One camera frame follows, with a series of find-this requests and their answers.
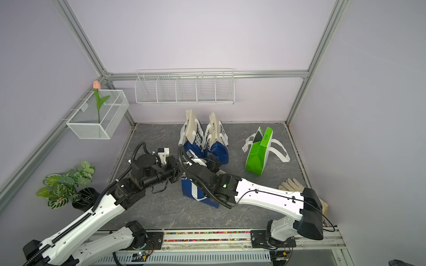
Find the blue beige tote bag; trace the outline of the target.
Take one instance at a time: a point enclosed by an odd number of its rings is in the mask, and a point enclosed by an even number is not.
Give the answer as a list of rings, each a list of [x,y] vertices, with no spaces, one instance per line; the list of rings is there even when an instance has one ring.
[[[193,184],[189,178],[185,175],[181,177],[182,192],[185,197],[196,200],[197,202],[204,203],[214,208],[219,208],[219,204],[213,202],[211,199],[205,196],[204,192]]]

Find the green white takeout bag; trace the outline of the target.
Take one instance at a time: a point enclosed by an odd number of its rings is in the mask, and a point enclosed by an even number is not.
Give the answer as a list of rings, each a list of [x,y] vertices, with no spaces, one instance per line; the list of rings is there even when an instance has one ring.
[[[291,161],[286,148],[280,141],[273,138],[273,134],[272,128],[267,127],[266,130],[263,130],[259,127],[256,133],[246,139],[242,147],[243,152],[248,152],[246,171],[261,176],[270,153],[275,154],[282,163]]]

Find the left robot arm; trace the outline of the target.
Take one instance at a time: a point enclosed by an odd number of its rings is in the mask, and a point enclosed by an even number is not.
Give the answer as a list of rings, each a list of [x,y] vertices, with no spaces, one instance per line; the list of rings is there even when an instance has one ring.
[[[23,247],[27,266],[86,266],[125,248],[155,248],[137,221],[86,244],[85,241],[107,222],[128,210],[157,184],[174,183],[181,169],[174,156],[143,154],[132,156],[118,179],[100,193],[94,205],[71,224],[43,241],[32,240]]]

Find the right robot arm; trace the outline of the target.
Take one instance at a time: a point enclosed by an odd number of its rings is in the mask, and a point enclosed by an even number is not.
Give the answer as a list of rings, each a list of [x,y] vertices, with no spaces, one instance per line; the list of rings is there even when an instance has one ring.
[[[267,226],[269,237],[276,241],[300,235],[323,240],[323,205],[315,190],[283,191],[253,183],[227,173],[216,174],[195,161],[180,160],[181,168],[205,196],[231,209],[237,205],[253,205],[284,215]]]

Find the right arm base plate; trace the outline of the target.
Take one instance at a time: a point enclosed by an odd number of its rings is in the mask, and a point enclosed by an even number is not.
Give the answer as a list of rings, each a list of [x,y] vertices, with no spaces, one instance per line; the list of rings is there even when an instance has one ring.
[[[294,237],[290,237],[285,241],[273,239],[265,229],[254,229],[250,231],[251,246],[253,248],[263,248],[268,250],[276,250],[279,248],[294,248],[296,241]]]

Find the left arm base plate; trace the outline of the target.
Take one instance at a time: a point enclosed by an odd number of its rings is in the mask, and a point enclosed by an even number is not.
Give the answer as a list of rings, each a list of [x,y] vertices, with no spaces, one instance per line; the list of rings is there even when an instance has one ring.
[[[133,243],[130,247],[124,250],[160,250],[162,248],[164,233],[162,231],[148,231],[143,238],[143,241],[137,241],[136,245]]]

